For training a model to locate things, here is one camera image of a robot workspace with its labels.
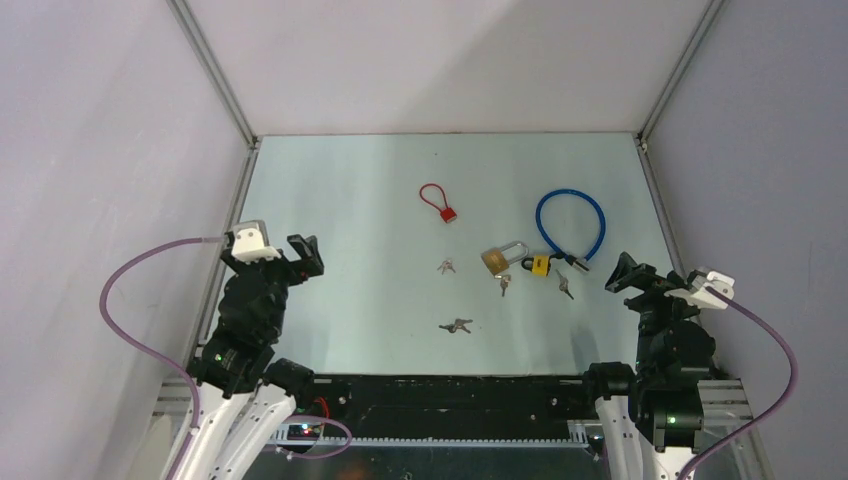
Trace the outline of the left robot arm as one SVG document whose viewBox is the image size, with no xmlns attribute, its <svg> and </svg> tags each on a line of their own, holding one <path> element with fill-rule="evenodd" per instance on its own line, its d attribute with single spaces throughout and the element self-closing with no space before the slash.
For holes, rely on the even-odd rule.
<svg viewBox="0 0 848 480">
<path fill-rule="evenodd" d="M 172 448 L 168 479 L 237 479 L 270 433 L 316 403 L 311 369 L 276 359 L 291 287 L 324 272 L 316 237 L 290 235 L 287 259 L 250 227 L 227 235 L 221 261 L 233 272 L 223 286 L 218 323 L 187 368 L 192 403 Z"/>
</svg>

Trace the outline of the blue cable lock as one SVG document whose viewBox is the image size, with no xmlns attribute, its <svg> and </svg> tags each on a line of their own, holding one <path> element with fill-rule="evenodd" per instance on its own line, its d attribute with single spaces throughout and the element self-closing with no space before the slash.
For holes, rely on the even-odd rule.
<svg viewBox="0 0 848 480">
<path fill-rule="evenodd" d="M 547 202 L 554 197 L 558 196 L 574 196 L 580 198 L 587 202 L 595 211 L 598 219 L 598 232 L 594 241 L 594 244 L 589 248 L 588 252 L 583 257 L 577 257 L 574 254 L 568 253 L 564 251 L 562 248 L 558 246 L 558 244 L 550 237 L 547 233 L 544 225 L 543 225 L 543 209 Z M 546 193 L 536 204 L 534 219 L 536 228 L 544 240 L 544 242 L 552 249 L 554 254 L 560 254 L 563 259 L 575 268 L 578 271 L 583 273 L 588 273 L 590 271 L 589 261 L 594 258 L 594 256 L 600 250 L 607 233 L 607 219 L 606 215 L 600 206 L 600 204 L 592 198 L 590 195 L 575 189 L 562 188 L 550 191 Z"/>
</svg>

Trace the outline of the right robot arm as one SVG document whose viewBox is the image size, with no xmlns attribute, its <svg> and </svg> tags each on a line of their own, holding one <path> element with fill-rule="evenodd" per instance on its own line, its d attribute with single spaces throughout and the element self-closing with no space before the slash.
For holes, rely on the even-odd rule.
<svg viewBox="0 0 848 480">
<path fill-rule="evenodd" d="M 599 418 L 614 479 L 690 479 L 686 463 L 704 448 L 701 381 L 713 373 L 715 339 L 695 322 L 705 309 L 723 310 L 733 279 L 715 271 L 665 276 L 626 252 L 605 284 L 639 316 L 633 365 L 593 363 L 582 378 L 585 411 Z"/>
</svg>

